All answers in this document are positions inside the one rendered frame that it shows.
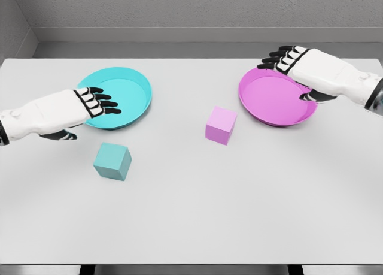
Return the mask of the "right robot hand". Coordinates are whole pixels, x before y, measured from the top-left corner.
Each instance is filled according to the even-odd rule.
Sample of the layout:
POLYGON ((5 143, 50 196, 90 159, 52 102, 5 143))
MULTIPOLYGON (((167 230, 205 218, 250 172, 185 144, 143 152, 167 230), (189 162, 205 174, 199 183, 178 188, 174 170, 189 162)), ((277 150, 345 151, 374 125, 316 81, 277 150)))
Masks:
POLYGON ((324 102, 343 95, 357 104, 365 103, 358 69, 318 49, 281 46, 257 67, 278 71, 310 88, 301 100, 324 102))

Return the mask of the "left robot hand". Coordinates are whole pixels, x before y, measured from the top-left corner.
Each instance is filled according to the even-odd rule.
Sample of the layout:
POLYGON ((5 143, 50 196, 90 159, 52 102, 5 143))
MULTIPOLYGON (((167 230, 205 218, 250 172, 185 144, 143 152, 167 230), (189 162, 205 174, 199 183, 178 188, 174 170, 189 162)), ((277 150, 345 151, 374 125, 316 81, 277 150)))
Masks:
POLYGON ((68 128, 106 114, 121 113, 118 104, 99 87, 64 90, 36 100, 35 106, 39 111, 37 134, 56 141, 77 139, 68 128))

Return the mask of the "pink plate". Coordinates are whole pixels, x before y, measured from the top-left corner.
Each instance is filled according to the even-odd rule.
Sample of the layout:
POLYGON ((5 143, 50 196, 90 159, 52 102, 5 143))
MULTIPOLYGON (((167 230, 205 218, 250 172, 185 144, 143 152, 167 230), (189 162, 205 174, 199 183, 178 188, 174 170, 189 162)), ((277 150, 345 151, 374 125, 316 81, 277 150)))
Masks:
POLYGON ((293 126, 308 120, 318 107, 316 102, 300 99, 309 91, 284 74, 258 68, 248 71, 238 87, 244 108, 271 126, 293 126))

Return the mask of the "cyan plate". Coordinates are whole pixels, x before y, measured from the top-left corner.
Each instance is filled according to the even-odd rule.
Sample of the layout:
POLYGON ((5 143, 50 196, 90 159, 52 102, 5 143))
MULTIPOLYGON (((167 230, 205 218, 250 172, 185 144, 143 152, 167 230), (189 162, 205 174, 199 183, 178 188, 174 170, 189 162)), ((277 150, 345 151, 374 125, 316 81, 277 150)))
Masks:
POLYGON ((126 67, 100 69, 84 78, 77 87, 101 88, 118 104, 120 114, 106 114, 87 120, 87 125, 99 129, 113 130, 130 125, 145 113, 152 99, 152 88, 147 78, 126 67))

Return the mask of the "cyan block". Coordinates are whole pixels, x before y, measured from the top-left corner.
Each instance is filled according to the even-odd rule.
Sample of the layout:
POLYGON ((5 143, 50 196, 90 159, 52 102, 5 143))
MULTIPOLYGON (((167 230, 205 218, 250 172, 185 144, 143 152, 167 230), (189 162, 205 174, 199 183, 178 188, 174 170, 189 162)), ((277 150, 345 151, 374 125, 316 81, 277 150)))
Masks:
POLYGON ((101 177, 125 181, 132 157, 126 146, 102 143, 93 162, 101 177))

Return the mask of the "pink block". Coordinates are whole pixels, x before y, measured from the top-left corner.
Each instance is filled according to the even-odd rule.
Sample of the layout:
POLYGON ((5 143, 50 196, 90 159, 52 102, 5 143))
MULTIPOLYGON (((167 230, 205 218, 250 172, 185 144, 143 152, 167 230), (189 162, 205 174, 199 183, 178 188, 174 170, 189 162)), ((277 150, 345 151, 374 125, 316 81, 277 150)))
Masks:
POLYGON ((233 132, 237 112, 215 106, 205 126, 205 138, 227 145, 233 132))

